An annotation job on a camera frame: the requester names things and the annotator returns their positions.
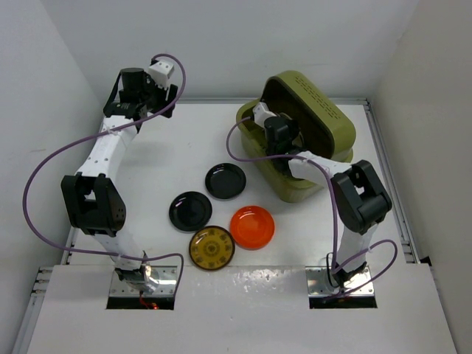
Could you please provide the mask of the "black plate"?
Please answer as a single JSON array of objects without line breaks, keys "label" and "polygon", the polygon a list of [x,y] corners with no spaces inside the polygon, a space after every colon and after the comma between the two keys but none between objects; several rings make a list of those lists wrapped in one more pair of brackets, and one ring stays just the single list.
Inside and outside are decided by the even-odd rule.
[{"label": "black plate", "polygon": [[169,207],[169,219],[182,232],[202,229],[212,216],[212,204],[201,192],[188,191],[176,196]]},{"label": "black plate", "polygon": [[208,170],[204,183],[211,196],[229,200],[238,197],[246,188],[246,174],[235,164],[221,163]]}]

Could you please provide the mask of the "orange plate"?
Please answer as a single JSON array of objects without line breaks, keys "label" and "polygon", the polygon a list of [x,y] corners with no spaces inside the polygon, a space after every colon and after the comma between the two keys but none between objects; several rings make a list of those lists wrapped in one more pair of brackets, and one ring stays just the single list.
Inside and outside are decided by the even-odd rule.
[{"label": "orange plate", "polygon": [[275,222],[269,211],[261,206],[244,206],[232,216],[230,233],[236,244],[248,250],[267,246],[275,235]]}]

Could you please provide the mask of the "yellow patterned brown-rim plate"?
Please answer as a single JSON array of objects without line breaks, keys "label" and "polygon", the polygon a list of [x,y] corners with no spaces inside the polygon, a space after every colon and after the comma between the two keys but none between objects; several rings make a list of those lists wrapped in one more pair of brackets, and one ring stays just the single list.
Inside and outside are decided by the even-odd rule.
[{"label": "yellow patterned brown-rim plate", "polygon": [[229,231],[207,226],[191,237],[188,249],[194,266],[203,271],[218,271],[232,261],[236,247]]}]

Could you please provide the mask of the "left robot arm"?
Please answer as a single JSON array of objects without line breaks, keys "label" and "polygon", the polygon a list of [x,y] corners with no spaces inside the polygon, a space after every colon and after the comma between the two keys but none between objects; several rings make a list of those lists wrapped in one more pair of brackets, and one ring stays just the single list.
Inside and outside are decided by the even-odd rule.
[{"label": "left robot arm", "polygon": [[171,117],[167,104],[178,90],[170,83],[173,72],[173,64],[164,60],[148,69],[122,69],[103,108],[102,136],[77,172],[60,184],[71,225],[100,243],[110,253],[119,280],[141,294],[158,288],[159,274],[125,228],[126,207],[114,179],[141,128],[139,121],[157,111]]}]

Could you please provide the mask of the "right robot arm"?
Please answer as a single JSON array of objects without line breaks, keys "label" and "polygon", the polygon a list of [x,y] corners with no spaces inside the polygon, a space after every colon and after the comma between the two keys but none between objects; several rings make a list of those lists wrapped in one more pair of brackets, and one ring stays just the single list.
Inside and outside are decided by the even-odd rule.
[{"label": "right robot arm", "polygon": [[274,166],[293,178],[328,188],[336,203],[344,230],[333,252],[331,277],[341,287],[366,267],[366,256],[360,252],[369,248],[377,225],[391,210],[391,198],[370,162],[336,162],[297,147],[299,127],[283,116],[265,118],[263,127],[266,154],[276,157]]}]

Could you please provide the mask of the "olive green dish rack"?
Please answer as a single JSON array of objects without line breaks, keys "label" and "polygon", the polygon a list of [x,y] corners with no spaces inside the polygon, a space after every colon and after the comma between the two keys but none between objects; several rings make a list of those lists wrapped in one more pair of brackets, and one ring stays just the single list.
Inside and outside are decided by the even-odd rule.
[{"label": "olive green dish rack", "polygon": [[351,162],[356,138],[351,120],[303,73],[288,70],[267,79],[260,98],[236,114],[241,143],[265,181],[285,202],[297,203],[320,190],[294,178],[288,154],[303,151]]}]

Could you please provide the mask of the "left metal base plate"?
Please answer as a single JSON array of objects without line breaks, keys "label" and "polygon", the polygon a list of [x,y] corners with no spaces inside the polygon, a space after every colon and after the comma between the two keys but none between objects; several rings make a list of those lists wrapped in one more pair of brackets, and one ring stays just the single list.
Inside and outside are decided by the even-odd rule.
[{"label": "left metal base plate", "polygon": [[177,266],[145,265],[137,271],[116,268],[111,278],[111,297],[172,297],[178,280]]}]

